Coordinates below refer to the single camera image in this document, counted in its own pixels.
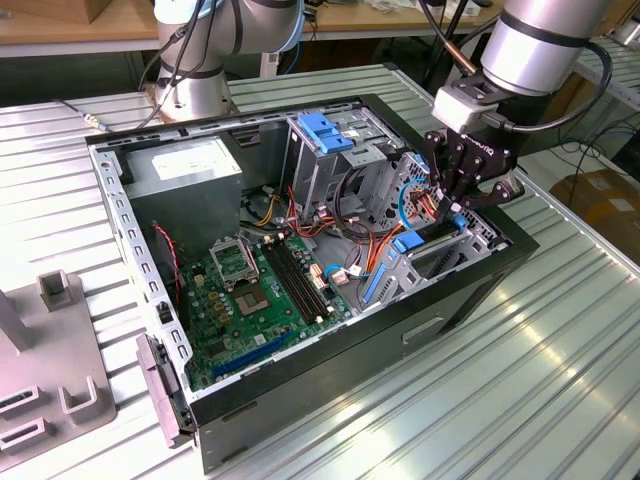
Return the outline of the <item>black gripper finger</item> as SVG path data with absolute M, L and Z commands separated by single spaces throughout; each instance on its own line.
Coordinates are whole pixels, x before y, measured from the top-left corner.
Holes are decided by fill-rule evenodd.
M 490 181 L 480 188 L 469 186 L 454 202 L 466 210 L 478 210 L 511 202 L 524 194 L 523 184 L 512 174 L 506 174 Z
M 437 220 L 458 211 L 473 190 L 480 170 L 480 150 L 474 138 L 448 129 L 446 134 L 429 131 L 424 136 L 430 183 L 436 187 Z

